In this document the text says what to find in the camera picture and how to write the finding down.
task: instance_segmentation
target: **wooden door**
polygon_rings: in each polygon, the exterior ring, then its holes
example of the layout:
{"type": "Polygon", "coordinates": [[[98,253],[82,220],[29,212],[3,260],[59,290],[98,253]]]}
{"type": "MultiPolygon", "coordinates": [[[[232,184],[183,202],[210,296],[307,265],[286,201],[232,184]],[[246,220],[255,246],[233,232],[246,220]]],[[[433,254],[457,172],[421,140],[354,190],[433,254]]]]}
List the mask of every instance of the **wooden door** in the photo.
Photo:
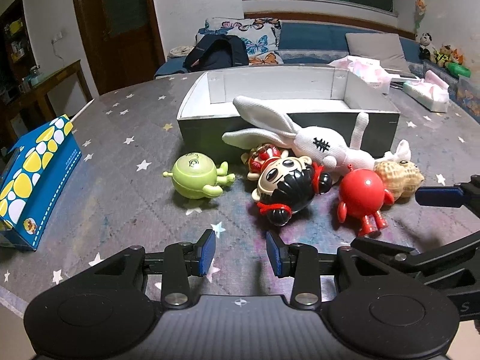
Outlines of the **wooden door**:
{"type": "Polygon", "coordinates": [[[73,0],[100,94],[153,79],[165,62],[153,0],[73,0]]]}

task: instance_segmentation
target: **table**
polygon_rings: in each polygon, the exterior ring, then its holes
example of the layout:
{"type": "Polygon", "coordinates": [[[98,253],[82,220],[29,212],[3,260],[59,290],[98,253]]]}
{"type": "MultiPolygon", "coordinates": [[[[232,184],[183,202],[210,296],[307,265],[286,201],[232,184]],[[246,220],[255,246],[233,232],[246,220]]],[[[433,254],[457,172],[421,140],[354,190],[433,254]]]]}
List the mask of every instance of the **table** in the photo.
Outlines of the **table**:
{"type": "Polygon", "coordinates": [[[4,105],[2,102],[0,102],[0,117],[2,119],[0,120],[0,123],[3,124],[3,127],[8,134],[10,145],[14,144],[18,139],[10,120],[16,117],[22,109],[29,107],[35,102],[38,103],[45,121],[53,120],[56,117],[56,114],[53,110],[52,104],[50,103],[48,93],[73,74],[77,75],[80,88],[82,89],[82,92],[86,98],[86,102],[88,103],[90,100],[92,100],[92,94],[88,89],[85,76],[83,75],[80,60],[75,61],[72,64],[69,64],[68,66],[63,67],[62,69],[57,70],[56,72],[45,77],[29,92],[23,93],[19,98],[13,100],[7,105],[4,105]]]}
{"type": "MultiPolygon", "coordinates": [[[[219,232],[213,263],[219,271],[211,275],[211,282],[191,278],[195,294],[290,297],[293,279],[273,275],[265,249],[270,227],[251,201],[254,185],[246,180],[241,164],[230,167],[238,176],[230,190],[211,201],[189,202],[174,192],[171,179],[162,177],[185,152],[176,115],[199,75],[166,76],[107,93],[78,116],[73,131],[82,159],[59,197],[38,250],[0,250],[2,303],[22,315],[30,300],[55,285],[54,272],[66,280],[130,245],[152,252],[174,242],[195,242],[212,225],[225,229],[219,232]]],[[[452,185],[479,171],[480,126],[460,107],[452,104],[446,114],[435,114],[402,91],[393,89],[389,96],[402,112],[393,147],[401,139],[410,142],[425,185],[438,185],[439,174],[452,185]]],[[[285,243],[304,242],[335,253],[354,239],[359,225],[339,226],[335,220],[337,190],[315,197],[308,209],[295,214],[281,230],[285,243]]],[[[466,208],[420,207],[414,199],[396,203],[384,215],[390,227],[379,239],[420,251],[480,229],[480,220],[466,208]]],[[[146,293],[151,299],[160,299],[160,285],[155,285],[160,282],[161,276],[150,277],[146,293]]],[[[324,299],[331,299],[335,290],[329,278],[322,279],[322,290],[324,299]]]]}

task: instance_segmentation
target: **cardboard box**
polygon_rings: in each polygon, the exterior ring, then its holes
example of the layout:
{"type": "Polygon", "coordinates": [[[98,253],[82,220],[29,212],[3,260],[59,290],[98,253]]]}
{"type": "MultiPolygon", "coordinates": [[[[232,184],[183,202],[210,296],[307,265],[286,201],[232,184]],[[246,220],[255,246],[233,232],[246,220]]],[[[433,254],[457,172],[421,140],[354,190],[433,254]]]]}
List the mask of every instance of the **cardboard box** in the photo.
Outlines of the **cardboard box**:
{"type": "Polygon", "coordinates": [[[82,153],[63,115],[22,136],[0,182],[0,246],[37,250],[50,214],[82,153]]]}
{"type": "Polygon", "coordinates": [[[196,80],[178,111],[185,151],[202,152],[216,163],[241,162],[244,150],[222,141],[227,131],[252,127],[232,103],[238,95],[264,100],[302,127],[332,128],[347,143],[363,110],[370,123],[361,148],[378,158],[391,150],[400,116],[380,91],[344,69],[283,65],[213,70],[196,80]]]}

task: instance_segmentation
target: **red toy figure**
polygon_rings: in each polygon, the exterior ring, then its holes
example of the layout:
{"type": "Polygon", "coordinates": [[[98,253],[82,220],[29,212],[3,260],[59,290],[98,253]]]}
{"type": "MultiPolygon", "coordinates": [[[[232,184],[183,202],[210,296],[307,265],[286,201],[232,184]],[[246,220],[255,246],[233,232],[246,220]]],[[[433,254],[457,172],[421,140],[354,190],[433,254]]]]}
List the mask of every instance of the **red toy figure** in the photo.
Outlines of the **red toy figure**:
{"type": "Polygon", "coordinates": [[[359,236],[363,237],[374,231],[369,216],[373,215],[378,230],[388,227],[378,210],[384,204],[393,204],[392,193],[385,188],[382,179],[372,170],[356,169],[348,166],[350,173],[340,183],[338,194],[340,204],[337,217],[340,223],[345,222],[347,213],[362,222],[359,236]]]}

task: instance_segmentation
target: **blue tissue box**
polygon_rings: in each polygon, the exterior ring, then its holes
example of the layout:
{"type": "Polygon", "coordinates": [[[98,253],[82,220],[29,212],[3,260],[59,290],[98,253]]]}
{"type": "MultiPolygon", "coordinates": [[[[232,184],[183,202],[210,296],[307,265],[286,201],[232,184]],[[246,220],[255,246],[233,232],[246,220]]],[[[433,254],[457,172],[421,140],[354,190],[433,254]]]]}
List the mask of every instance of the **blue tissue box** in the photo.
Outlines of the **blue tissue box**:
{"type": "Polygon", "coordinates": [[[37,250],[50,214],[82,153],[68,116],[22,136],[0,185],[0,246],[37,250]]]}

